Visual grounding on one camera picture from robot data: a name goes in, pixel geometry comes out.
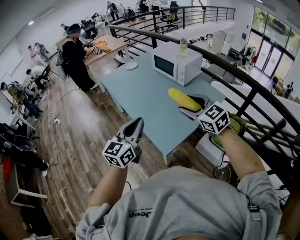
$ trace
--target shoe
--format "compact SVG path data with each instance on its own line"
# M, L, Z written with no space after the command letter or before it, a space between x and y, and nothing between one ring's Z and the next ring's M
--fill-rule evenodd
M42 171L43 177L47 176L47 174L48 174L49 164L47 164L47 166L48 166L47 170Z
M34 121L39 121L39 119L42 117L43 114L41 114L38 118L35 118Z
M90 90L93 90L95 88L99 87L99 84L98 83L95 83L95 85L93 87L90 88Z
M228 125L228 128L234 130L237 135L243 136L246 131L246 122L233 113L229 113L229 118L230 124ZM212 144L214 144L220 150L224 151L223 145L218 135L210 136L209 139Z

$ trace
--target jeep logo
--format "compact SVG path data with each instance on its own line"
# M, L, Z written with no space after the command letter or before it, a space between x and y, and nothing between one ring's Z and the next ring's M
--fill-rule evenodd
M131 212L131 213L129 213L129 217L133 218L133 217L139 217L139 216L141 216L141 217L148 218L149 214L151 214L151 212Z

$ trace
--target power strip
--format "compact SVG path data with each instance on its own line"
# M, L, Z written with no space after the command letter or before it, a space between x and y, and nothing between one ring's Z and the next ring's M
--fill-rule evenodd
M53 124L59 126L60 125L60 120L58 118L54 119Z

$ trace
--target microwave door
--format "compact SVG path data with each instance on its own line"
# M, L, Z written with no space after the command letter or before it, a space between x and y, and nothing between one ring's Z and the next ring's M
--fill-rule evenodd
M158 72L175 81L177 80L177 63L174 64L173 62L154 55L154 64Z

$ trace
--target orange cloth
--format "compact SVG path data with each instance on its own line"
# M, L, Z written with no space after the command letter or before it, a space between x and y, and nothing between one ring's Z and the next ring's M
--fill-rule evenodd
M100 49L102 49L105 53L109 53L111 51L110 48L108 48L107 46L107 42L106 41L101 41L101 40L94 40L93 43L99 47Z

